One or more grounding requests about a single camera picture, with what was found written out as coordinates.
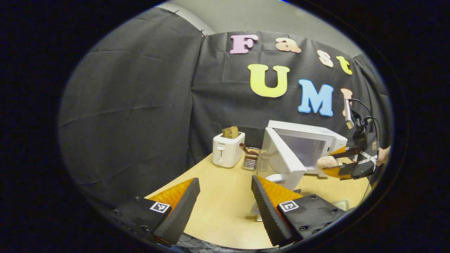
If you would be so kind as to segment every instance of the white toaster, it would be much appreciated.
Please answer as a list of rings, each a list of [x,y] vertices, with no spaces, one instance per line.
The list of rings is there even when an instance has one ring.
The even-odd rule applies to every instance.
[[[222,167],[231,168],[236,165],[244,154],[239,146],[245,143],[245,134],[238,132],[235,139],[224,138],[222,134],[212,139],[212,163]]]

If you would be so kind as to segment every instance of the table surface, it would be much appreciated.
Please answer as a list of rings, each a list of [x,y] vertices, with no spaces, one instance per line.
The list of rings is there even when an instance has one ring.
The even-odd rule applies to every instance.
[[[232,168],[212,163],[212,154],[167,185],[149,194],[150,198],[174,185],[197,177],[200,194],[184,232],[209,243],[228,248],[272,248],[261,221],[251,214],[255,203],[251,184],[257,171],[242,169],[243,157]],[[328,202],[349,200],[357,206],[368,187],[367,178],[342,180],[304,175],[295,189],[302,195],[317,194]]]

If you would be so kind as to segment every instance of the foam letter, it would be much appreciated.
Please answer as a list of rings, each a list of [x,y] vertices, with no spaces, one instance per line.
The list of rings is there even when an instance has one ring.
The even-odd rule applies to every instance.
[[[275,47],[278,50],[286,51],[286,52],[294,52],[294,53],[300,53],[302,50],[297,46],[297,43],[294,40],[288,39],[288,38],[278,38],[275,40],[278,42],[275,44]]]
[[[327,54],[326,52],[324,52],[322,50],[317,50],[317,54],[319,55],[319,60],[323,65],[330,67],[330,68],[332,68],[334,66],[329,54]]]
[[[288,89],[288,67],[274,66],[278,76],[278,84],[275,88],[266,86],[266,70],[269,67],[263,64],[250,64],[248,69],[250,69],[250,87],[256,94],[276,98],[286,93]]]
[[[348,69],[348,66],[350,66],[350,63],[348,63],[348,61],[346,61],[346,60],[344,59],[344,57],[342,57],[342,56],[336,56],[336,59],[338,59],[338,60],[341,62],[342,70],[343,70],[345,73],[347,73],[347,74],[349,74],[349,75],[353,74],[353,72],[352,72],[350,69]]]
[[[248,53],[248,49],[245,48],[247,46],[248,48],[253,47],[253,41],[258,40],[258,36],[256,35],[233,35],[231,36],[233,39],[233,49],[230,50],[230,54],[246,54]]]
[[[319,93],[314,87],[314,84],[306,79],[298,80],[298,83],[302,86],[301,92],[301,105],[298,107],[298,111],[302,113],[311,112],[309,103],[311,102],[312,109],[314,113],[317,113],[320,105],[320,114],[324,116],[333,116],[333,111],[331,110],[331,95],[333,93],[333,87],[328,84],[322,85]]]
[[[353,92],[349,89],[341,89],[341,92],[344,95],[344,99],[351,99],[351,95],[353,95]],[[345,117],[345,110],[342,111],[342,115]]]

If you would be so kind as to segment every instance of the blue letter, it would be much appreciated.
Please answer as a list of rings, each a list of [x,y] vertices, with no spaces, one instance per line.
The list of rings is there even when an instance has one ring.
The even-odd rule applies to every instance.
[[[314,88],[314,85],[311,81],[306,79],[298,80],[298,83],[302,86],[301,92],[301,105],[298,107],[298,110],[302,113],[311,112],[311,108],[309,107],[309,103],[311,101],[312,109],[314,113],[317,113],[320,105],[322,108],[320,109],[320,114],[325,116],[333,116],[333,111],[331,110],[331,94],[333,93],[333,87],[328,84],[322,85],[319,93]]]

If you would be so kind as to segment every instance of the black fabric backdrop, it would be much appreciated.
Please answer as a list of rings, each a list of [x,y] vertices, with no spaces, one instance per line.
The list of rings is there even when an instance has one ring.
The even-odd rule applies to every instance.
[[[248,54],[230,54],[231,35],[257,34]],[[282,52],[275,39],[295,40],[300,53]],[[333,68],[317,50],[327,52]],[[346,74],[343,56],[353,74]],[[265,64],[265,82],[275,87],[273,66],[288,72],[288,90],[278,98],[250,88],[249,64]],[[333,91],[333,116],[301,113],[299,79]],[[347,138],[341,88],[363,101],[380,121],[381,146],[390,143],[393,122],[386,89],[365,56],[354,59],[303,36],[276,32],[228,32],[202,38],[176,14],[153,8],[109,33],[82,59],[67,85],[58,119],[63,159],[75,183],[101,204],[116,206],[146,196],[175,179],[212,151],[212,138],[229,126],[246,133],[246,145],[261,147],[270,119],[326,127]],[[365,109],[355,109],[368,116]]]

